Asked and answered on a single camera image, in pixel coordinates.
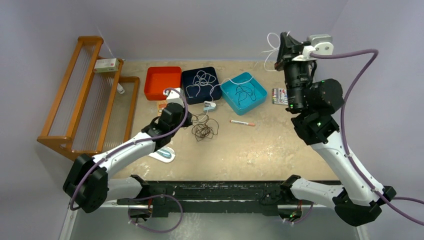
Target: orange tray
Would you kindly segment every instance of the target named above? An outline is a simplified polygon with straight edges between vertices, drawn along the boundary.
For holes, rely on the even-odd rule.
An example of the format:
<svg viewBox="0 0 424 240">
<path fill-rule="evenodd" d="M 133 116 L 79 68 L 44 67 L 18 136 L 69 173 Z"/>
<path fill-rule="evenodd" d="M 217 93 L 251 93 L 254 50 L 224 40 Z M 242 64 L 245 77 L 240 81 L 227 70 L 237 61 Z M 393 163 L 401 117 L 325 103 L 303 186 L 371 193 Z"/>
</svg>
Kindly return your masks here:
<svg viewBox="0 0 424 240">
<path fill-rule="evenodd" d="M 163 94 L 166 88 L 180 88 L 181 67 L 179 66 L 151 66 L 147 69 L 144 94 L 147 100 L 166 100 Z"/>
</svg>

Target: wooden rack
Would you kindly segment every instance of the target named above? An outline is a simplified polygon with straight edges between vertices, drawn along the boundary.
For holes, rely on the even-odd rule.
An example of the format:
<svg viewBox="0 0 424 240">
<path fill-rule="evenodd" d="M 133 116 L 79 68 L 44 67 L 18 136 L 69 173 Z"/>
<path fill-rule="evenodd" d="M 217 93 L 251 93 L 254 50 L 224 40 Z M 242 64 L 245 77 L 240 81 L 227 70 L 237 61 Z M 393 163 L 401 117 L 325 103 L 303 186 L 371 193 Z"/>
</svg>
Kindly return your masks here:
<svg viewBox="0 0 424 240">
<path fill-rule="evenodd" d="M 118 83 L 132 83 L 128 117 L 122 139 L 114 139 L 113 145 L 130 138 L 137 102 L 140 79 L 120 76 L 123 60 L 118 71 L 94 73 L 103 39 L 99 36 L 80 36 L 69 65 L 63 76 L 50 112 L 37 141 L 74 161 L 77 156 L 99 154 L 104 151 L 110 118 L 117 95 Z"/>
</svg>

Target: plastic bin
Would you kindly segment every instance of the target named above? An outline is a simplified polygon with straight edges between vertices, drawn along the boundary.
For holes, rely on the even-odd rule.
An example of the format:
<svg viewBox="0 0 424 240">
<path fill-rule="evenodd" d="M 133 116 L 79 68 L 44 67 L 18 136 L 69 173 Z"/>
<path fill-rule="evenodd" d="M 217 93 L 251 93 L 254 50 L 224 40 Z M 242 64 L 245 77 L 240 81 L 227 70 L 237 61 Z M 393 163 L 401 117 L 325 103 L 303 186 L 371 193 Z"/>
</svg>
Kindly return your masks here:
<svg viewBox="0 0 424 240">
<path fill-rule="evenodd" d="M 240 116 L 265 102 L 268 94 L 259 82 L 248 72 L 236 76 L 232 81 L 239 84 L 249 79 L 251 79 L 249 82 L 241 85 L 236 85 L 231 81 L 227 81 L 220 86 L 222 97 L 234 112 Z"/>
<path fill-rule="evenodd" d="M 215 86 L 219 84 L 217 72 L 215 71 L 215 68 L 209 66 L 209 67 L 203 67 L 203 68 L 197 68 L 193 70 L 187 70 L 183 71 L 181 74 L 181 84 L 182 89 L 185 94 L 185 99 L 187 100 L 188 104 L 200 104 L 204 101 L 212 101 L 212 100 L 218 100 L 221 98 L 221 88 L 215 87 L 212 91 L 212 94 L 209 94 L 211 92 L 212 86 L 206 85 L 206 86 L 200 86 L 200 92 L 198 86 L 191 86 L 194 82 L 199 81 L 199 78 L 195 76 L 199 71 L 204 71 L 207 74 L 210 74 L 216 78 L 214 82 L 212 82 L 210 85 Z"/>
<path fill-rule="evenodd" d="M 166 100 L 164 89 L 181 86 L 181 68 L 179 66 L 151 66 L 147 69 L 144 94 L 147 100 Z"/>
</svg>

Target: beige tabletop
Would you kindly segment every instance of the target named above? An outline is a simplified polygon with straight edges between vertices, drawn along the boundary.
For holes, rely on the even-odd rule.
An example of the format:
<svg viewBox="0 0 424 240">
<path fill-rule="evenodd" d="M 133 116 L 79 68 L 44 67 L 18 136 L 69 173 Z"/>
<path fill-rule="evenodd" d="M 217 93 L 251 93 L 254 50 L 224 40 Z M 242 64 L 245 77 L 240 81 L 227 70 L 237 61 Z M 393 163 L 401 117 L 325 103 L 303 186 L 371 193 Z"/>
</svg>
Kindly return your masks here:
<svg viewBox="0 0 424 240">
<path fill-rule="evenodd" d="M 191 181 L 255 181 L 284 180 L 292 174 L 309 180 L 336 180 L 326 162 L 296 135 L 286 106 L 272 104 L 272 88 L 284 88 L 283 72 L 268 72 L 263 63 L 255 66 L 249 61 L 127 61 L 123 76 L 140 77 L 140 90 L 135 110 L 132 136 L 157 116 L 157 102 L 144 95 L 147 69 L 152 66 L 179 66 L 183 71 L 214 67 L 221 83 L 249 72 L 267 90 L 266 101 L 238 116 L 224 99 L 216 101 L 217 110 L 208 113 L 219 123 L 218 135 L 212 139 L 196 141 L 191 127 L 180 129 L 172 138 L 171 147 L 176 157 L 163 163 L 149 156 L 142 157 L 115 178 L 137 174 L 145 180 Z M 203 112 L 203 104 L 189 105 L 193 114 Z M 230 120 L 255 123 L 245 126 Z"/>
</svg>

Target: white wall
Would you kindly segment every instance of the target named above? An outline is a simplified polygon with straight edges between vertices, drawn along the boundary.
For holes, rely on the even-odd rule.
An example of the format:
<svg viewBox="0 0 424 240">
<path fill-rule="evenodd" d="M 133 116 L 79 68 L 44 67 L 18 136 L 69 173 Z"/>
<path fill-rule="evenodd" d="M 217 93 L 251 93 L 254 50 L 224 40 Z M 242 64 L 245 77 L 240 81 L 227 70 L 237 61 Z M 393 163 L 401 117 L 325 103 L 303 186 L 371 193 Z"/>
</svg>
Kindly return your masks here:
<svg viewBox="0 0 424 240">
<path fill-rule="evenodd" d="M 424 39 L 421 0 L 350 0 L 331 35 L 334 53 L 377 48 L 378 58 L 346 105 L 346 133 L 353 151 L 398 196 L 424 199 Z M 319 60 L 318 79 L 339 80 L 346 91 L 370 56 Z M 393 204 L 424 221 L 424 207 Z M 372 239 L 423 239 L 424 227 L 383 207 L 368 225 Z"/>
<path fill-rule="evenodd" d="M 0 7 L 0 238 L 58 239 L 71 161 L 36 142 L 80 35 L 95 35 L 68 0 Z"/>
<path fill-rule="evenodd" d="M 269 32 L 291 30 L 302 39 L 328 33 L 346 2 L 87 0 L 87 7 L 116 57 L 256 60 L 270 49 Z"/>
</svg>

